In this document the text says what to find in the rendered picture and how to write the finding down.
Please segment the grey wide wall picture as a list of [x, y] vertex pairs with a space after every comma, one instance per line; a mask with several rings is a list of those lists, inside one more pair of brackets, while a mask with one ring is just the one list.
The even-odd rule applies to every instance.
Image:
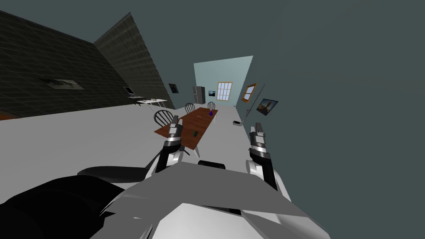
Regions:
[[48, 85], [56, 90], [85, 90], [84, 87], [79, 85], [73, 80], [54, 79], [54, 78], [36, 78], [42, 83]]

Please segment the white folding table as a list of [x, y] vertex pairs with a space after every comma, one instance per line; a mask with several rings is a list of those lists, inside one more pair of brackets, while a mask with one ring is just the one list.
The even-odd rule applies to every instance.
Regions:
[[151, 99], [151, 100], [137, 101], [137, 103], [147, 104], [149, 106], [149, 108], [153, 111], [156, 110], [155, 105], [153, 105], [153, 103], [157, 103], [159, 107], [165, 108], [164, 102], [166, 102], [166, 100], [162, 100], [162, 99]]

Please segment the orange-framed small window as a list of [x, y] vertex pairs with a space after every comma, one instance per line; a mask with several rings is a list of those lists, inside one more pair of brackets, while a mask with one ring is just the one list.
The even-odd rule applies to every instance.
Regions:
[[256, 87], [256, 83], [248, 85], [241, 100], [244, 102], [249, 102], [255, 87]]

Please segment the brown wooden dining table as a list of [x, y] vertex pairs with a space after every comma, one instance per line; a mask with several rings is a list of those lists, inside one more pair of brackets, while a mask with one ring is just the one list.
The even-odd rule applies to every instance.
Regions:
[[218, 110], [212, 110], [212, 116], [209, 115], [210, 109], [200, 107], [190, 114], [180, 117], [183, 130], [181, 133], [181, 144], [186, 148], [192, 149], [194, 154], [199, 158], [199, 150], [197, 144], [205, 134], [211, 122], [215, 121], [215, 116]]

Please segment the dark-framed landscape picture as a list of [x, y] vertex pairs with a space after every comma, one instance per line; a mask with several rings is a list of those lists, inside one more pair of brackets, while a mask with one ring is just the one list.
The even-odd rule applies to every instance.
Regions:
[[263, 99], [256, 110], [263, 115], [267, 116], [269, 112], [272, 110], [272, 108], [278, 103], [278, 101], [275, 100], [269, 100], [269, 99]]

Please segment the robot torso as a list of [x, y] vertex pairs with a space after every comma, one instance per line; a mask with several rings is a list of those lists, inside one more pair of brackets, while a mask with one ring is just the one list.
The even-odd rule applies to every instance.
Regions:
[[187, 162], [151, 168], [103, 209], [91, 239], [331, 239], [275, 178], [273, 188], [251, 161], [245, 173]]

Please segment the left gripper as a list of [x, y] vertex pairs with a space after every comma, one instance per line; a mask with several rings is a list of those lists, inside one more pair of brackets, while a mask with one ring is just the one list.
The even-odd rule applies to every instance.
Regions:
[[169, 136], [167, 141], [180, 141], [183, 126], [180, 123], [179, 116], [174, 115], [169, 126]]

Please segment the orange-framed paned window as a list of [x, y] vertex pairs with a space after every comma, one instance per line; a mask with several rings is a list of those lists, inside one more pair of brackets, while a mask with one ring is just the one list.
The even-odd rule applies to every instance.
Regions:
[[228, 101], [232, 88], [232, 82], [218, 82], [217, 83], [217, 100]]

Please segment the grey upright vacuum cleaner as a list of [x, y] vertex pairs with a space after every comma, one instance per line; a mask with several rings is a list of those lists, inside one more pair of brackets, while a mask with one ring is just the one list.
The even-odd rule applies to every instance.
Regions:
[[263, 90], [263, 88], [264, 88], [264, 86], [265, 86], [265, 85], [266, 85], [266, 84], [263, 84], [263, 86], [262, 86], [261, 90], [259, 91], [258, 95], [256, 96], [256, 99], [254, 100], [254, 102], [253, 102], [252, 106], [251, 106], [251, 107], [247, 110], [246, 115], [245, 115], [245, 117], [243, 118], [243, 120], [242, 120], [241, 122], [240, 122], [240, 121], [233, 121], [233, 122], [232, 122], [232, 124], [233, 124], [233, 125], [236, 125], [236, 126], [242, 126], [242, 125], [243, 125], [243, 123], [244, 123], [245, 119], [247, 118], [247, 116], [248, 116], [248, 115], [249, 115], [249, 113], [251, 112], [251, 110], [252, 110], [253, 106], [255, 105], [256, 100], [258, 100], [258, 98], [259, 98], [259, 96], [260, 96], [260, 94], [261, 94], [261, 92], [262, 92], [262, 90]]

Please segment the grey refrigerator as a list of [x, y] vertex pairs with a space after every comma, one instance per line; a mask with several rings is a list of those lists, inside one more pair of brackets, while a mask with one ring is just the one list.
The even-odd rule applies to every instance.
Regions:
[[193, 95], [196, 104], [205, 104], [205, 87], [193, 86]]

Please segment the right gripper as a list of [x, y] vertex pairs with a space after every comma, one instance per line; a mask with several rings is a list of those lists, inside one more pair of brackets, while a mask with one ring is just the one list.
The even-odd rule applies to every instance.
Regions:
[[264, 136], [262, 134], [258, 135], [257, 132], [264, 132], [263, 127], [259, 122], [256, 122], [255, 124], [255, 131], [250, 132], [249, 134], [251, 146], [266, 148]]

